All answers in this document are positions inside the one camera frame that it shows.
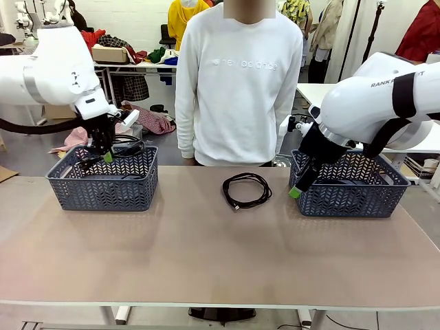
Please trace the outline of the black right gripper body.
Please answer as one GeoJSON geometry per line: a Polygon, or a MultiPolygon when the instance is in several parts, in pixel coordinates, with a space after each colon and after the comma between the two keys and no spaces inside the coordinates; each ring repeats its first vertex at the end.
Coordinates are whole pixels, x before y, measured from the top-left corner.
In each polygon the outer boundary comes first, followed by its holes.
{"type": "Polygon", "coordinates": [[[328,140],[316,123],[302,138],[298,150],[320,164],[335,164],[347,152],[347,148],[328,140]]]}

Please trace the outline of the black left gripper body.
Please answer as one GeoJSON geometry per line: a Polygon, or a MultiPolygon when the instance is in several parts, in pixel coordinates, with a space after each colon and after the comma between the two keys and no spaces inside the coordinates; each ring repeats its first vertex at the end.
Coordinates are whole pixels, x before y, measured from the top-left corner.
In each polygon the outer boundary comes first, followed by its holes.
{"type": "Polygon", "coordinates": [[[82,121],[82,127],[97,149],[110,149],[116,136],[116,121],[111,115],[100,115],[82,121]]]}

